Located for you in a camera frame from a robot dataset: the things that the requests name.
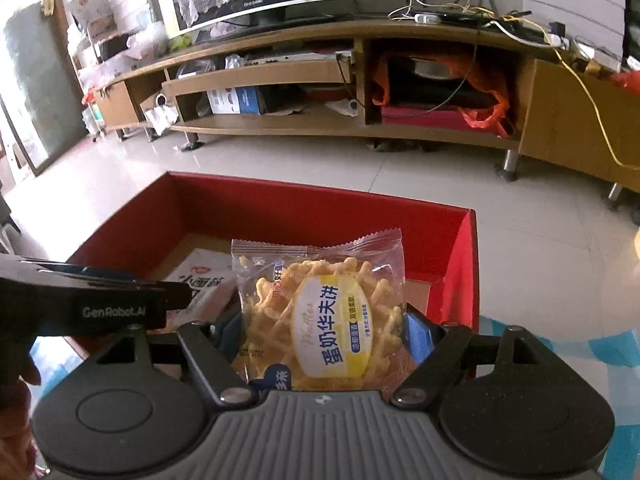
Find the yellow label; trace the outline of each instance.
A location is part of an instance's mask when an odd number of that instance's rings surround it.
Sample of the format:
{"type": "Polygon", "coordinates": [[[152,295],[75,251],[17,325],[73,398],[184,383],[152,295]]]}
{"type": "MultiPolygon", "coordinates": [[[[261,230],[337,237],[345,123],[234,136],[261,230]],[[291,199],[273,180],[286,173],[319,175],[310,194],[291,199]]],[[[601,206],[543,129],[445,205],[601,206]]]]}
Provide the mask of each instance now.
{"type": "Polygon", "coordinates": [[[307,276],[294,298],[291,338],[309,377],[361,377],[369,364],[369,302],[350,274],[307,276]]]}

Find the orange plastic bag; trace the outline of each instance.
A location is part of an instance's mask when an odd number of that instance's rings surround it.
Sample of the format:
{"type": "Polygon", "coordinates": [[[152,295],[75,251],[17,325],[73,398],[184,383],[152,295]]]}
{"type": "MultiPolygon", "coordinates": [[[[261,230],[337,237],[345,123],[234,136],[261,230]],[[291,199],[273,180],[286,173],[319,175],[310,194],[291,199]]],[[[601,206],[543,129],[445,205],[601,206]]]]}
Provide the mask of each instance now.
{"type": "Polygon", "coordinates": [[[632,94],[640,94],[640,72],[621,72],[609,77],[615,86],[631,92],[632,94]]]}
{"type": "Polygon", "coordinates": [[[476,110],[468,108],[458,108],[462,112],[466,123],[472,128],[488,129],[495,127],[501,137],[509,137],[509,134],[502,126],[502,120],[507,115],[509,109],[509,91],[504,72],[498,67],[490,64],[475,63],[472,69],[473,57],[467,51],[447,46],[446,49],[432,48],[431,50],[412,51],[392,51],[386,52],[378,60],[378,65],[374,70],[373,82],[380,88],[378,92],[374,90],[373,103],[378,106],[386,106],[390,101],[389,72],[387,59],[389,57],[416,57],[418,59],[429,59],[447,65],[458,77],[466,78],[469,84],[481,92],[491,94],[497,103],[486,110],[476,110]]]}

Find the red box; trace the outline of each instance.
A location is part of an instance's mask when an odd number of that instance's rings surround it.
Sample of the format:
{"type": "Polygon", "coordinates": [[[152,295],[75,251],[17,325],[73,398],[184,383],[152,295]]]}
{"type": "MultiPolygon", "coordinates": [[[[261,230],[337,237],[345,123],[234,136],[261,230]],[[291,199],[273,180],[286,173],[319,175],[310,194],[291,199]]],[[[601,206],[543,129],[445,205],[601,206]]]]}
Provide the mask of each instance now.
{"type": "MultiPolygon", "coordinates": [[[[71,257],[75,264],[148,274],[186,234],[225,240],[332,246],[402,229],[406,277],[431,283],[434,322],[476,331],[476,213],[372,193],[226,176],[167,173],[105,222],[71,257]]],[[[81,342],[89,351],[95,344],[81,342]]]]}

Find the waffle biscuit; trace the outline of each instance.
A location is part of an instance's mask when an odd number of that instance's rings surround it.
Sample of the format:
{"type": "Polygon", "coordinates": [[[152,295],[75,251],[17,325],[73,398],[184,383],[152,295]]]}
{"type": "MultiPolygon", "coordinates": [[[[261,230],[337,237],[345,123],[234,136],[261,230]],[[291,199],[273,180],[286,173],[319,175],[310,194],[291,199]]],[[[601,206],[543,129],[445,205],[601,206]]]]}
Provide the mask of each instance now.
{"type": "Polygon", "coordinates": [[[283,269],[279,284],[260,278],[256,283],[258,302],[252,308],[247,329],[250,365],[258,377],[272,364],[284,364],[291,370],[295,390],[357,390],[375,387],[389,373],[390,359],[402,345],[402,309],[396,305],[392,287],[386,279],[378,280],[370,262],[358,268],[356,258],[331,264],[326,260],[306,260],[283,269]],[[369,363],[359,378],[316,378],[307,376],[294,350],[291,320],[294,297],[307,276],[351,274],[362,288],[372,320],[372,348],[369,363]]]}

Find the tile floor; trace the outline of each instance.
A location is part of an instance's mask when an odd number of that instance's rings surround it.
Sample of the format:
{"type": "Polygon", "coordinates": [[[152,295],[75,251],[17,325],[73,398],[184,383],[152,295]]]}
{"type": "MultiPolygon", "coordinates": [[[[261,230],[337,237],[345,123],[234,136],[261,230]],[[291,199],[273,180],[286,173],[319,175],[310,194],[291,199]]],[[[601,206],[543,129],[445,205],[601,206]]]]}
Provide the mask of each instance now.
{"type": "Polygon", "coordinates": [[[19,253],[65,260],[118,208],[167,170],[341,187],[470,207],[478,214],[481,313],[555,340],[640,327],[640,262],[628,208],[611,212],[607,184],[524,159],[521,178],[495,176],[502,153],[443,145],[376,153],[362,139],[206,137],[193,153],[170,134],[76,147],[7,194],[19,253]]]}

